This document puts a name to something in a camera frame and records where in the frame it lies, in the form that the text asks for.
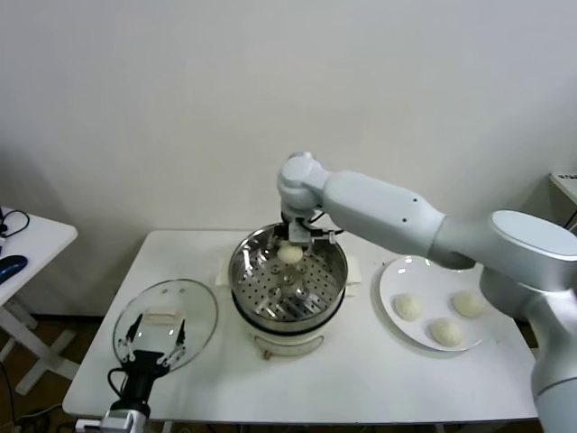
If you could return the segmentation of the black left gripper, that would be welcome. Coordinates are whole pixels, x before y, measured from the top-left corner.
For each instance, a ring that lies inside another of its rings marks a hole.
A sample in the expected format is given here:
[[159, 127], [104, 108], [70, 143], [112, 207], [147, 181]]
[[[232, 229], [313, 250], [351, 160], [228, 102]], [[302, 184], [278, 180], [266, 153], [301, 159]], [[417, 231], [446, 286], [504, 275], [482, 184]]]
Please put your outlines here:
[[182, 319], [174, 346], [164, 355], [161, 352], [135, 350], [134, 339], [138, 336], [142, 313], [128, 325], [117, 320], [114, 328], [114, 352], [123, 363], [126, 382], [122, 390], [122, 400], [128, 403], [148, 402], [154, 382], [166, 374], [166, 366], [173, 366], [186, 353], [186, 320]]

